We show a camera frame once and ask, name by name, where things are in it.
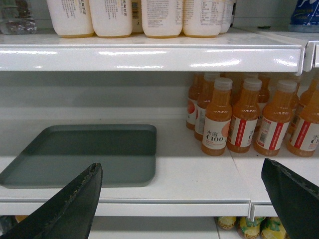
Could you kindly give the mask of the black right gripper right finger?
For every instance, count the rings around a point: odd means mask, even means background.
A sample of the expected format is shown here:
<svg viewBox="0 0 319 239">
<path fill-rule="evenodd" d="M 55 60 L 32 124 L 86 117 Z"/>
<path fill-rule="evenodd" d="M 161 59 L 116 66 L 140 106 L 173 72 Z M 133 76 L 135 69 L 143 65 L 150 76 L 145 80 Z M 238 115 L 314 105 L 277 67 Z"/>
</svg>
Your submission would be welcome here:
<svg viewBox="0 0 319 239">
<path fill-rule="evenodd" d="M 265 158 L 261 178 L 292 239 L 319 237 L 319 187 L 279 162 Z"/>
</svg>

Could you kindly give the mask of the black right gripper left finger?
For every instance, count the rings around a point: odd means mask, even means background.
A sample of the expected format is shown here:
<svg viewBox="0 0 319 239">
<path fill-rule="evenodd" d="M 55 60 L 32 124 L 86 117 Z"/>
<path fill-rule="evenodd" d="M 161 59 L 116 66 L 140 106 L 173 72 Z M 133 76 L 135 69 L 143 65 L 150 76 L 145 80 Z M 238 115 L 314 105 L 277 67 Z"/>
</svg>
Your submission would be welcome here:
<svg viewBox="0 0 319 239">
<path fill-rule="evenodd" d="M 2 239 L 87 239 L 96 213 L 103 179 L 93 163 Z"/>
</svg>

